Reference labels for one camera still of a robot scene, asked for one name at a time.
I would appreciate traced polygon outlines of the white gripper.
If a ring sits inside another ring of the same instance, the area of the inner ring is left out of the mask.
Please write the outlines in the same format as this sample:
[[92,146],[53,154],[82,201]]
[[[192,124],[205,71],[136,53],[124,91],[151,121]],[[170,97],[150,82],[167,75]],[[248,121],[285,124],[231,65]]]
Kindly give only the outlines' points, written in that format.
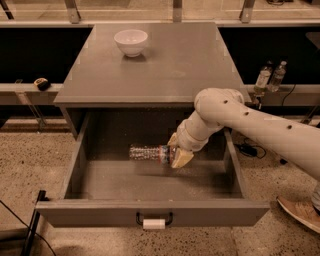
[[171,167],[178,169],[188,164],[194,157],[193,152],[200,151],[209,136],[209,129],[203,120],[185,119],[167,143],[170,148],[175,148]]

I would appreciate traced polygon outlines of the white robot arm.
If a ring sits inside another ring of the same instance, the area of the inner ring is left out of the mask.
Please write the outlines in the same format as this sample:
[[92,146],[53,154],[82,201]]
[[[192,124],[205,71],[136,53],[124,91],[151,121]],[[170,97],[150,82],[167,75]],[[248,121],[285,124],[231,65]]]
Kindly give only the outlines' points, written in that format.
[[209,137],[224,127],[274,151],[320,180],[320,129],[251,109],[234,89],[208,88],[196,95],[194,112],[182,121],[168,142],[176,149],[171,166],[185,166]]

